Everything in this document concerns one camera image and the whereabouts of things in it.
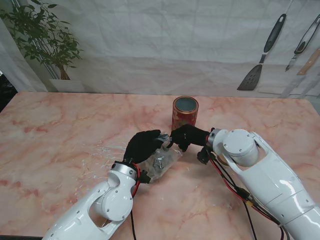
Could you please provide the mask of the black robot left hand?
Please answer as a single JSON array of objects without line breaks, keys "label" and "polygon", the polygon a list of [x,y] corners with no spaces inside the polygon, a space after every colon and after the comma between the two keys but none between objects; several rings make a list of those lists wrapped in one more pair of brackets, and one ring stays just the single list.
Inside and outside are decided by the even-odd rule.
[{"label": "black robot left hand", "polygon": [[136,133],[127,144],[123,162],[139,164],[147,160],[161,148],[163,141],[159,140],[160,135],[159,129]]}]

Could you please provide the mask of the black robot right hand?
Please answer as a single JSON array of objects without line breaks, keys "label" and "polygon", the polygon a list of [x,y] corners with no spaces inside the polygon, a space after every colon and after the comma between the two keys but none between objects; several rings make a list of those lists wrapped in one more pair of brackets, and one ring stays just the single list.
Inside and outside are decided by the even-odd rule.
[{"label": "black robot right hand", "polygon": [[210,132],[208,131],[185,124],[171,132],[171,141],[167,148],[171,148],[173,144],[176,144],[182,152],[185,152],[191,144],[204,147],[207,144],[209,135]]}]

